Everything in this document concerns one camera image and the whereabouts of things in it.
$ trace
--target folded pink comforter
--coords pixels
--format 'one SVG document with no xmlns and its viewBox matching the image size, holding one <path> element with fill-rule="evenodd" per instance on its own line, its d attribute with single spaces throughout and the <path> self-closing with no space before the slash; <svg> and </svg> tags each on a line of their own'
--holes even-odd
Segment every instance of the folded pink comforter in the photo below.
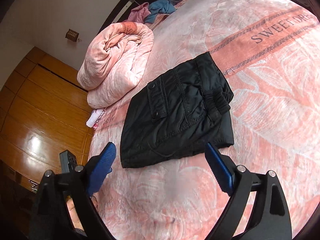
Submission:
<svg viewBox="0 0 320 240">
<path fill-rule="evenodd" d="M 152 31 L 141 23 L 114 23 L 91 42 L 78 72 L 78 82 L 89 90 L 92 108 L 107 107 L 136 87 L 153 46 Z"/>
</svg>

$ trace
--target wall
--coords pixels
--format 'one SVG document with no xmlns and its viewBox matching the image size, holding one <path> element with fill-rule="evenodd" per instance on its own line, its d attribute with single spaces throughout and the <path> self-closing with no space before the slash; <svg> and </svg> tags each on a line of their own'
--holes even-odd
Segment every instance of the wall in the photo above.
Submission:
<svg viewBox="0 0 320 240">
<path fill-rule="evenodd" d="M 0 23 L 0 32 L 79 69 L 88 45 L 119 1 L 15 0 Z M 80 33 L 81 42 L 65 38 L 69 28 Z"/>
<path fill-rule="evenodd" d="M 0 32 L 0 90 L 32 45 Z"/>
</svg>

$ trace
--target metal screw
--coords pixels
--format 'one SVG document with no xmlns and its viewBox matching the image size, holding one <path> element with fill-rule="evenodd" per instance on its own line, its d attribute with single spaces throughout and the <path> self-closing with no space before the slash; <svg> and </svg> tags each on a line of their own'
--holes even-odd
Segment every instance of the metal screw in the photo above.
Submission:
<svg viewBox="0 0 320 240">
<path fill-rule="evenodd" d="M 237 170 L 240 171 L 240 172 L 245 172 L 246 168 L 243 165 L 239 165 L 237 167 Z"/>
<path fill-rule="evenodd" d="M 45 175 L 46 177 L 50 177 L 50 176 L 52 175 L 52 170 L 47 170 L 47 171 L 45 171 L 44 175 Z"/>
<path fill-rule="evenodd" d="M 269 173 L 269 175 L 270 175 L 271 177 L 273 177 L 273 178 L 276 176 L 276 173 L 275 173 L 274 171 L 269 171 L 268 173 Z"/>
<path fill-rule="evenodd" d="M 75 167 L 75 171 L 76 172 L 80 172 L 82 170 L 83 170 L 83 166 L 82 165 L 78 165 L 78 166 Z"/>
</svg>

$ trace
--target black jacket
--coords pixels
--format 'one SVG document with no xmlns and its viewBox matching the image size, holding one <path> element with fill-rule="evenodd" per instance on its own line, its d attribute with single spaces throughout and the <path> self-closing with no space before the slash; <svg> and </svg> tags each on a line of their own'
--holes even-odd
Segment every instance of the black jacket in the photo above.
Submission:
<svg viewBox="0 0 320 240">
<path fill-rule="evenodd" d="M 234 144 L 233 93 L 209 52 L 148 83 L 129 105 L 121 135 L 123 168 L 140 168 Z"/>
</svg>

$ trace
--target hand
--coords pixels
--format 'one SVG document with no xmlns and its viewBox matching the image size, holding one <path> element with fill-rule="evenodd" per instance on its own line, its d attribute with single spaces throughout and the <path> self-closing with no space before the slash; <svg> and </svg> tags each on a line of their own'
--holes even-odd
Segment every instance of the hand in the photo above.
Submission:
<svg viewBox="0 0 320 240">
<path fill-rule="evenodd" d="M 96 209 L 98 209 L 98 201 L 97 201 L 97 199 L 96 199 L 95 196 L 92 196 L 91 201 L 92 201 L 94 207 L 95 207 Z M 74 226 L 75 228 L 79 228 L 79 229 L 83 230 L 82 224 L 81 224 L 80 219 L 79 219 L 79 217 L 78 217 L 78 214 L 77 214 L 77 212 L 76 212 L 75 204 L 73 203 L 72 198 L 70 198 L 70 199 L 67 201 L 67 207 L 68 207 L 68 211 L 69 211 L 69 214 L 70 214 L 70 217 L 71 217 L 71 221 L 72 221 L 72 223 L 73 223 L 73 226 Z"/>
</svg>

